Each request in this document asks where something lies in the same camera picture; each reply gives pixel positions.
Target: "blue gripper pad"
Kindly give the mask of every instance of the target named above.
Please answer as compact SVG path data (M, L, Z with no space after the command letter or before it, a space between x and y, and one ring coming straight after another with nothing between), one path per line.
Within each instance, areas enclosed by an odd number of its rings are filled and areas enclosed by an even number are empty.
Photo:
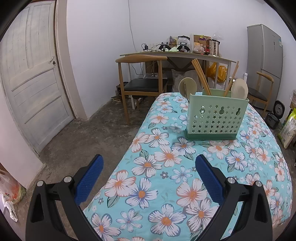
M74 197L75 203L79 206L80 203L85 202L103 170L104 160L101 155L98 155L88 168L86 173L81 178L76 186L76 194Z
M204 155L196 157L195 168L202 182L204 183L212 200L221 206L224 203L223 186L209 165L210 163Z

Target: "wooden chair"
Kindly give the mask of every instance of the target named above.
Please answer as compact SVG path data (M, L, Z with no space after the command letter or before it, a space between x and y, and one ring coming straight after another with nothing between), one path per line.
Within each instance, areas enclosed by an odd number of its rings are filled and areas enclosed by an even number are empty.
M250 101L252 101L252 105L253 105L254 101L259 101L259 102L265 104L265 108L264 108L263 113L262 113L262 117L264 117L265 112L266 112L266 108L267 108L269 100L270 100L270 96L271 96L271 92L272 92L272 86L274 84L274 79L270 75L263 74L261 72L257 72L257 74L259 75L259 77L258 77L258 82L257 82L256 89L249 88L248 99ZM259 87L260 87L260 84L261 84L261 76L265 77L266 79L268 79L271 82L271 86L270 86L269 94L268 94L267 98L258 91Z
M126 122L129 125L128 110L126 106L126 95L133 96L159 96L164 91L166 92L166 85L168 80L163 80L162 60L167 60L166 56L151 56L145 54L128 55L117 59L118 63L119 82L122 95L122 102L124 107L124 114ZM121 63L135 64L147 61L157 61L158 63L158 79L133 79L126 85L123 85L123 77L121 70Z

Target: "silver refrigerator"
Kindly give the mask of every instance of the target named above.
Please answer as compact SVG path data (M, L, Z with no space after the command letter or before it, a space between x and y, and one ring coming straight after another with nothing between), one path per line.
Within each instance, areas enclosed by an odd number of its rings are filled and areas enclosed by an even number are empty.
M277 99L281 83L283 69L283 46L281 37L263 24L247 27L248 31L248 64L247 84L248 87L256 89L258 74L257 71L273 77L270 102L267 110L272 110ZM271 82L261 77L259 92L268 98ZM264 108L264 104L255 102L256 107Z

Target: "black rice cooker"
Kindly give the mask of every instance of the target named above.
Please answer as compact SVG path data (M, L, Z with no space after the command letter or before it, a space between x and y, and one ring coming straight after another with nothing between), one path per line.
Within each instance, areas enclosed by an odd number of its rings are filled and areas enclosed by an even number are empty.
M266 125L274 130L278 126L279 120L283 117L284 112L284 104L279 100L276 100L276 102L274 103L273 113L268 113L265 118Z

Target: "blue tablecloth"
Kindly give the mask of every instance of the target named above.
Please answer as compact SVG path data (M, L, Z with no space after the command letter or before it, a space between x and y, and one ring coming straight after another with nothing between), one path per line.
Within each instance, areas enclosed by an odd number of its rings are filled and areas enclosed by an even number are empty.
M187 109L179 93L161 94L108 182L83 211L103 240L191 240L200 235L218 204L194 167L199 154L239 183L260 180L273 227L290 216L289 169L260 115L248 105L235 140L188 141ZM241 205L223 237L231 234Z

